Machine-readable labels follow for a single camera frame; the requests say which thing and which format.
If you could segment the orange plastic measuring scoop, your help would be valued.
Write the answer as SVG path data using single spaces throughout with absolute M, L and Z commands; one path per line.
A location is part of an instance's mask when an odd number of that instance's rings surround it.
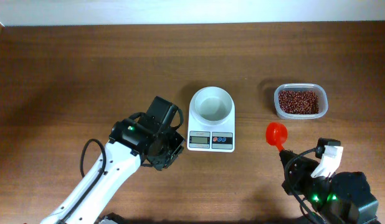
M 282 123 L 272 122 L 267 126 L 265 138 L 269 145 L 275 146 L 281 152 L 284 150 L 283 144 L 288 138 L 287 128 Z

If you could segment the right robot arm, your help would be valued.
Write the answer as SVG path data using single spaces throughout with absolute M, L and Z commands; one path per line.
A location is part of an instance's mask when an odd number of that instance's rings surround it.
M 340 172 L 312 177 L 320 164 L 305 157 L 307 150 L 295 154 L 279 152 L 285 180 L 282 187 L 295 197 L 307 223 L 379 223 L 379 202 L 363 172 Z

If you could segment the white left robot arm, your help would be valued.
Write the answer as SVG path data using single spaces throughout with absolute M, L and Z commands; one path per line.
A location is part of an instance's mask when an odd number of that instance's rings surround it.
M 158 171 L 167 169 L 183 151 L 185 139 L 172 126 L 182 110 L 156 96 L 146 112 L 137 112 L 117 121 L 106 144 L 95 142 L 101 154 L 72 193 L 43 223 L 95 223 L 101 212 L 123 183 L 140 167 Z

